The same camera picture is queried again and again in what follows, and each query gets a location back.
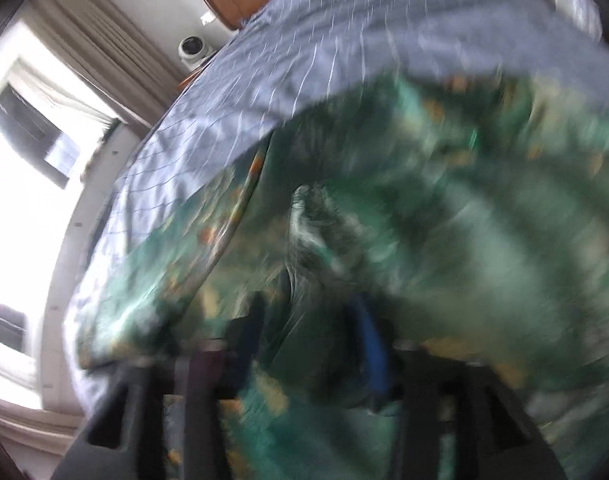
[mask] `green floral blanket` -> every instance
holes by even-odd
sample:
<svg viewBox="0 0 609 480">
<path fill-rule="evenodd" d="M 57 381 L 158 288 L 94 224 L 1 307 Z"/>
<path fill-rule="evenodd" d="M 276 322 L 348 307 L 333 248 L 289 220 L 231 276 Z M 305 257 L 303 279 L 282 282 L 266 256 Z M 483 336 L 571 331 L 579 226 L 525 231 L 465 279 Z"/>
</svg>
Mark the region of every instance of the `green floral blanket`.
<svg viewBox="0 0 609 480">
<path fill-rule="evenodd" d="M 366 292 L 397 338 L 492 364 L 581 478 L 609 451 L 609 114 L 507 76 L 386 75 L 315 105 L 127 257 L 80 364 L 190 351 L 256 290 L 236 477 L 385 475 L 396 406 L 363 408 L 343 310 Z"/>
</svg>

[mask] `bed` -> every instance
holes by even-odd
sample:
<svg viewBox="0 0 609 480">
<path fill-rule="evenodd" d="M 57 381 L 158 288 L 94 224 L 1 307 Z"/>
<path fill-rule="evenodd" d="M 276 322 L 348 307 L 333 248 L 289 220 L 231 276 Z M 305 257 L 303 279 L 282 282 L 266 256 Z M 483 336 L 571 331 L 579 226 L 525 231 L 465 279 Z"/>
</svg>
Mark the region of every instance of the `bed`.
<svg viewBox="0 0 609 480">
<path fill-rule="evenodd" d="M 609 50 L 546 0 L 206 1 L 242 28 L 116 181 L 64 322 L 87 413 L 110 370 L 78 367 L 77 314 L 98 302 L 108 276 L 179 204 L 303 108 L 386 71 L 439 80 L 500 68 L 553 78 L 609 106 Z"/>
</svg>

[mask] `curtain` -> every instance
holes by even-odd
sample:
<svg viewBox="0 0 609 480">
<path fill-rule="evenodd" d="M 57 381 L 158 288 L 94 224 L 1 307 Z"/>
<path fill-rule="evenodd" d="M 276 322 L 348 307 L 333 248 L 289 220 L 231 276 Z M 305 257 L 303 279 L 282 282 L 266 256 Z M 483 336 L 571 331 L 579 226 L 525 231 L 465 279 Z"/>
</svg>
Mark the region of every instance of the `curtain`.
<svg viewBox="0 0 609 480">
<path fill-rule="evenodd" d="M 22 19 L 141 136 L 178 94 L 180 71 L 110 0 L 29 0 Z"/>
<path fill-rule="evenodd" d="M 115 117 L 81 101 L 21 59 L 12 65 L 8 81 L 16 92 L 47 117 L 50 115 L 48 110 L 52 110 L 58 116 L 70 117 L 78 124 L 80 121 L 99 124 L 104 130 L 115 120 Z"/>
</svg>

